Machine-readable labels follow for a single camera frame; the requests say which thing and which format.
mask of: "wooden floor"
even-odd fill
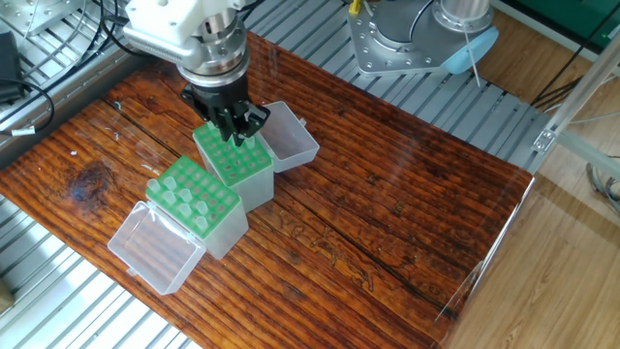
[[[503,14],[496,25],[500,43],[480,74],[531,102],[572,53]],[[578,60],[557,86],[589,66]],[[577,119],[620,111],[619,96],[615,79]],[[620,154],[620,117],[569,130]],[[560,146],[549,154],[448,348],[620,348],[620,218],[584,167]]]

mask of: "white plastic box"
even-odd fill
[[[273,171],[277,174],[307,164],[314,160],[319,144],[284,102],[265,106],[271,115],[256,138],[273,159]]]
[[[150,179],[146,197],[108,248],[161,295],[176,292],[205,252],[224,258],[249,229],[238,195],[186,157]]]
[[[207,170],[241,197],[246,212],[273,199],[274,172],[309,163],[319,151],[319,145],[286,103],[276,102],[265,107],[271,115],[256,136],[260,143],[255,143],[254,139],[246,140],[241,147],[235,147],[233,141],[224,143],[212,124],[194,131],[194,140]],[[240,180],[239,170],[227,169],[227,166],[238,158],[243,160],[247,152],[256,152],[254,160],[268,160],[257,163],[262,165],[260,170]],[[239,166],[251,171],[244,161]]]
[[[273,199],[273,162],[254,138],[235,146],[209,123],[194,131],[194,141],[206,170],[241,197],[246,212]]]

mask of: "wood grain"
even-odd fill
[[[322,149],[276,176],[246,236],[179,292],[156,295],[107,250],[150,177],[180,155],[200,162],[172,65],[120,83],[4,171],[0,192],[202,346],[441,344],[460,311],[450,297],[531,176],[249,38],[253,100],[286,101]]]

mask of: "wood knot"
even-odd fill
[[[99,198],[109,186],[108,168],[101,162],[88,164],[71,184],[71,196],[84,203]]]
[[[396,217],[400,217],[400,214],[403,211],[403,208],[405,208],[405,204],[398,202],[396,203],[396,205],[394,205],[394,207],[391,209],[391,212],[396,216]]]
[[[377,184],[377,179],[378,179],[378,178],[377,178],[377,176],[376,176],[375,174],[370,174],[370,175],[368,176],[368,178],[366,178],[366,181],[367,181],[368,183],[372,184],[372,185],[375,185],[375,184]]]

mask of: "blue component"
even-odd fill
[[[469,45],[474,54],[474,60],[478,62],[493,47],[500,33],[496,27],[486,29],[482,34],[478,35]],[[452,74],[461,74],[472,67],[472,59],[469,57],[467,46],[453,54],[444,63],[442,63],[447,71]]]

